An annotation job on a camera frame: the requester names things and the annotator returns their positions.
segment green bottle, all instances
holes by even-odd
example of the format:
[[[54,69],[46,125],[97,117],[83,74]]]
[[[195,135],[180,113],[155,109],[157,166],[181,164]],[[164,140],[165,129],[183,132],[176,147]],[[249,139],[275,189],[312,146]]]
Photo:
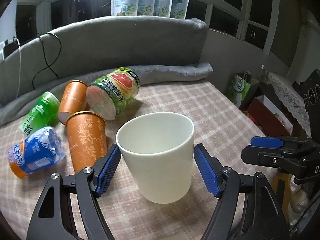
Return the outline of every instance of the green bottle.
[[[29,136],[35,131],[58,123],[57,115],[60,101],[51,92],[45,92],[34,108],[25,117],[19,129]]]

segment plaid tablecloth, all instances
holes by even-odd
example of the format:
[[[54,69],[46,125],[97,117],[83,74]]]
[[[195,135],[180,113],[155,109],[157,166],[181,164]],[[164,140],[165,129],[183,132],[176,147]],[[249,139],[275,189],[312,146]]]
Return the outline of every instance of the plaid tablecloth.
[[[107,122],[109,143],[115,143],[118,129],[128,120],[151,112],[177,112],[191,118],[195,124],[195,143],[203,143],[208,152],[223,166],[238,173],[253,175],[262,171],[267,177],[276,172],[271,168],[247,165],[240,159],[241,150],[261,131],[243,115],[223,94],[206,81],[168,83],[141,87],[136,100],[112,122]],[[13,230],[25,239],[33,209],[49,176],[58,171],[74,174],[64,125],[57,133],[63,138],[66,158],[46,170],[18,179],[10,170],[7,150],[24,139],[18,130],[22,118],[0,128],[0,210]],[[72,208],[79,237],[87,239],[76,196]],[[123,159],[116,170],[109,190],[99,205],[115,239],[161,239],[178,231],[190,239],[200,239],[211,218],[217,199],[208,193],[194,162],[189,192],[172,204],[155,204],[146,200],[132,179]],[[240,195],[234,222],[241,219],[244,202]]]

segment orange cup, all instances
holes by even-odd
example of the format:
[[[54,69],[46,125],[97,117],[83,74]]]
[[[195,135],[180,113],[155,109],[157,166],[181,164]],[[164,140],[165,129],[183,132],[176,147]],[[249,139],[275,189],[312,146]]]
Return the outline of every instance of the orange cup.
[[[69,116],[86,109],[87,88],[88,85],[80,80],[72,80],[66,85],[58,111],[58,119],[64,125]]]
[[[68,142],[75,173],[92,167],[107,152],[106,123],[97,113],[82,111],[67,119]]]

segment black cable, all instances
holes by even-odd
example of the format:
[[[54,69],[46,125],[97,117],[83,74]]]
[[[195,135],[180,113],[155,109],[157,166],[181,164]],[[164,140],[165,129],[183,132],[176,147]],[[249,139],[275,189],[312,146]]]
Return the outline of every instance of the black cable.
[[[58,76],[57,73],[51,68],[51,66],[58,60],[58,58],[59,58],[59,56],[60,56],[60,53],[61,53],[62,44],[61,44],[61,41],[60,41],[60,39],[58,38],[57,35],[55,35],[55,34],[53,34],[53,33],[46,33],[46,34],[52,35],[52,36],[54,36],[54,37],[57,38],[57,40],[59,41],[59,44],[60,44],[60,49],[59,49],[59,53],[58,53],[57,57],[55,58],[55,60],[49,65],[49,64],[48,64],[48,61],[47,61],[47,58],[46,58],[46,56],[45,56],[43,40],[42,40],[41,36],[39,36],[39,39],[40,39],[40,42],[41,42],[41,46],[42,46],[42,52],[43,52],[44,61],[45,61],[45,63],[46,63],[47,66],[46,66],[45,68],[39,70],[39,71],[34,75],[34,77],[33,77],[33,79],[32,79],[33,89],[35,89],[34,81],[35,81],[36,76],[37,76],[40,72],[44,71],[44,70],[47,69],[47,68],[49,68],[49,69],[56,75],[57,79],[59,79],[59,76]]]
[[[298,221],[294,224],[294,226],[289,230],[289,232],[291,232],[292,230],[294,230],[296,228],[296,226],[298,225],[298,223],[300,223],[300,221],[302,220],[302,218],[304,217],[304,215],[309,211],[309,209],[313,206],[314,203],[317,202],[317,200],[320,198],[320,194],[311,202],[309,203],[308,207],[305,209],[305,211],[302,213],[301,217],[298,219]]]

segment blue gripper pad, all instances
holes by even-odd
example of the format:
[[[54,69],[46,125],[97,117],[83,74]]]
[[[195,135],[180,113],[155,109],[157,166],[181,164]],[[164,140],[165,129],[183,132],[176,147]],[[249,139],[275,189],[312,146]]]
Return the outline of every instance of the blue gripper pad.
[[[108,187],[113,178],[113,175],[115,174],[118,164],[120,162],[120,159],[121,159],[121,152],[119,147],[116,146],[116,148],[111,153],[108,161],[104,165],[101,173],[99,174],[98,186],[95,190],[95,193],[97,195],[102,195],[107,192]]]
[[[220,190],[218,187],[218,176],[213,171],[209,161],[207,160],[207,158],[213,157],[211,157],[208,152],[204,153],[201,150],[201,147],[197,144],[194,150],[194,158],[208,191],[215,197],[219,197]]]
[[[283,146],[283,141],[275,137],[255,136],[251,139],[251,145],[264,148],[280,148]]]

